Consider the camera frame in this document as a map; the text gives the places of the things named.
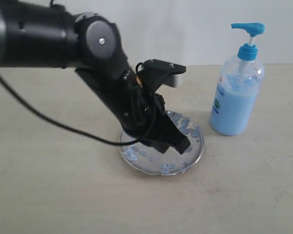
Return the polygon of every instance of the pump bottle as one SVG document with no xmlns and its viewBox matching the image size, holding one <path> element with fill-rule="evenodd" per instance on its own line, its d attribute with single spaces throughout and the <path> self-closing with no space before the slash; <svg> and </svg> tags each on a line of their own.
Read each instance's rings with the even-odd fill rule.
<svg viewBox="0 0 293 234">
<path fill-rule="evenodd" d="M 223 64 L 217 82 L 209 123 L 215 131 L 227 136 L 245 131 L 265 75 L 254 44 L 255 37 L 264 33 L 265 25 L 233 23 L 231 27 L 244 29 L 250 40 Z"/>
</svg>

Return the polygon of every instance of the bottle cap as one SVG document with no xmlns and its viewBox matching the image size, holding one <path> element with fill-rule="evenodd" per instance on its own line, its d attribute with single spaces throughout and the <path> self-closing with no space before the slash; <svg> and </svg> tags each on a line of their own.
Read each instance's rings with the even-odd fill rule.
<svg viewBox="0 0 293 234">
<path fill-rule="evenodd" d="M 265 25 L 259 22 L 256 23 L 233 23 L 231 28 L 244 29 L 249 35 L 250 40 L 248 43 L 242 45 L 239 49 L 238 58 L 245 61 L 252 61 L 257 58 L 257 47 L 254 45 L 255 37 L 263 34 Z"/>
</svg>

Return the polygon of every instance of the green logo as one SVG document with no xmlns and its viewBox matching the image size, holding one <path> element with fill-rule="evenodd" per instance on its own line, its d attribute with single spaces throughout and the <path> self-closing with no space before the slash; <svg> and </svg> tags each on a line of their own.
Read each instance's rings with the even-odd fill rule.
<svg viewBox="0 0 293 234">
<path fill-rule="evenodd" d="M 217 99 L 215 99 L 215 107 L 216 107 L 217 109 L 219 109 L 219 108 L 220 108 L 220 105 L 219 105 L 219 102 L 218 102 L 218 100 L 217 100 Z"/>
</svg>

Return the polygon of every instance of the table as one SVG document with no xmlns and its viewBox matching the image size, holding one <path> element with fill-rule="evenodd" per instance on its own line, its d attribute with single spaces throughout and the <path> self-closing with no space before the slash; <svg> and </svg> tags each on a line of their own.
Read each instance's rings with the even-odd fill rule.
<svg viewBox="0 0 293 234">
<path fill-rule="evenodd" d="M 198 124 L 201 160 L 170 177 L 136 172 L 118 148 L 57 129 L 0 87 L 0 234 L 293 234 L 293 65 L 266 65 L 247 130 L 208 123 L 219 66 L 161 87 Z M 117 140 L 120 125 L 73 70 L 0 69 L 43 113 Z"/>
</svg>

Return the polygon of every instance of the black robotic arm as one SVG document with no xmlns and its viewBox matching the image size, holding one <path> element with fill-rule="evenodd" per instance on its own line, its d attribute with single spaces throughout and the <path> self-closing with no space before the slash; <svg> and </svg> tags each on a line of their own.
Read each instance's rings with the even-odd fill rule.
<svg viewBox="0 0 293 234">
<path fill-rule="evenodd" d="M 156 94 L 186 68 L 150 59 L 133 71 L 117 26 L 102 16 L 0 0 L 0 67 L 75 67 L 127 134 L 161 153 L 173 147 L 182 154 L 190 145 Z"/>
</svg>

